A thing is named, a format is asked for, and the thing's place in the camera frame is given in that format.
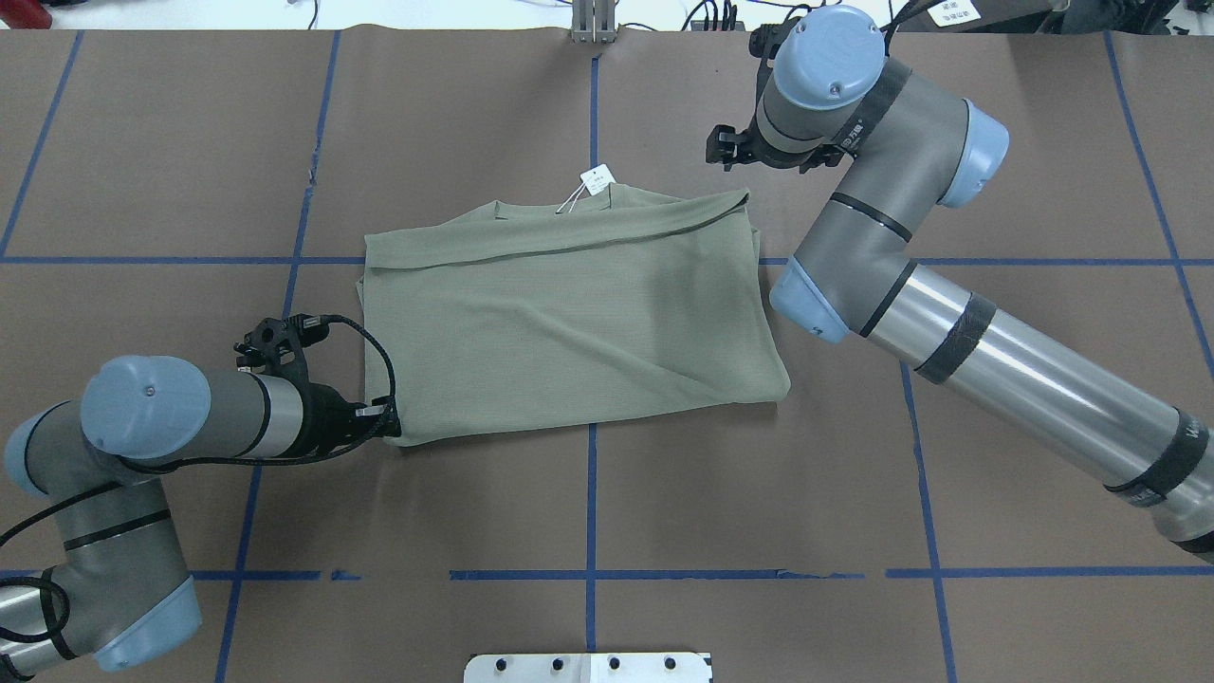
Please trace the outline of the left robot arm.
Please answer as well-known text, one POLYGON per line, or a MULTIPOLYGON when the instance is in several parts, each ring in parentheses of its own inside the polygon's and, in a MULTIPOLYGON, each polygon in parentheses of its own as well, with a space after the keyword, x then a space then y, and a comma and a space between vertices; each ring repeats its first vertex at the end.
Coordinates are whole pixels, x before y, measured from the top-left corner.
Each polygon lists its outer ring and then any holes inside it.
POLYGON ((106 672, 160 658, 202 625, 195 580, 178 543, 163 477, 198 466, 320 463, 370 438, 399 436, 397 377, 371 334, 387 388, 347 402, 313 383, 304 351, 345 315, 261 320, 236 345, 236 368, 176 355, 118 355, 83 397, 25 420, 4 469, 47 510, 2 533, 8 542, 44 519, 64 560, 2 579, 2 679, 29 682, 73 658, 106 672))

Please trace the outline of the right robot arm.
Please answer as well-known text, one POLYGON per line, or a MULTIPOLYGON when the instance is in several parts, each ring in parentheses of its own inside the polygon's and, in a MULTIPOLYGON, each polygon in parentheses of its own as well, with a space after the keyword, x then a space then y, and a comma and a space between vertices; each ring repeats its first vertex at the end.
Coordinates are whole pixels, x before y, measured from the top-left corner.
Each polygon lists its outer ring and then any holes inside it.
POLYGON ((946 277, 913 241, 934 212, 965 207, 1011 135, 975 99, 894 56, 887 25, 822 5, 755 28, 753 113, 719 124, 707 163, 806 173, 845 165, 770 302, 826 342, 866 338, 912 376, 1050 446, 1156 533, 1212 563, 1212 425, 1080 355, 995 300, 946 277))

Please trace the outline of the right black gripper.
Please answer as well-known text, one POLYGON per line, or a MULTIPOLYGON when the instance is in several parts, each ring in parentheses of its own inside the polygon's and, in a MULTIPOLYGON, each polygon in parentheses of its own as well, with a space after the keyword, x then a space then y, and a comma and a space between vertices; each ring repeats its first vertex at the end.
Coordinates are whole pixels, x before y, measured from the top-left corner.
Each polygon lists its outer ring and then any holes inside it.
POLYGON ((764 89, 775 70, 775 57, 781 44, 793 33, 799 21, 783 21, 781 25, 759 25, 751 32, 747 49, 760 63, 755 74, 755 114, 743 131, 731 125, 715 125, 707 138, 707 164, 720 165, 728 172, 737 165, 762 163, 767 167, 798 167, 799 173, 806 173, 815 167, 836 167, 844 158, 844 150, 836 144, 824 141, 806 141, 806 150, 778 150, 764 140, 759 129, 758 116, 762 104, 764 89))

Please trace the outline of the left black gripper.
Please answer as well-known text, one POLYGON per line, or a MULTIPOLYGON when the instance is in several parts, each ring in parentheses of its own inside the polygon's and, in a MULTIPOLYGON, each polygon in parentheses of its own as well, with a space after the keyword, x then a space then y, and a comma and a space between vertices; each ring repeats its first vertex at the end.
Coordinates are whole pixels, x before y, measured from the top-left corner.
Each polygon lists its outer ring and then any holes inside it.
POLYGON ((376 342, 346 315, 267 317, 236 342, 237 368, 257 380, 265 400, 262 427, 240 459, 334 459, 371 438, 399 437, 395 403, 347 402, 310 379, 304 351, 325 341, 334 323, 376 342))

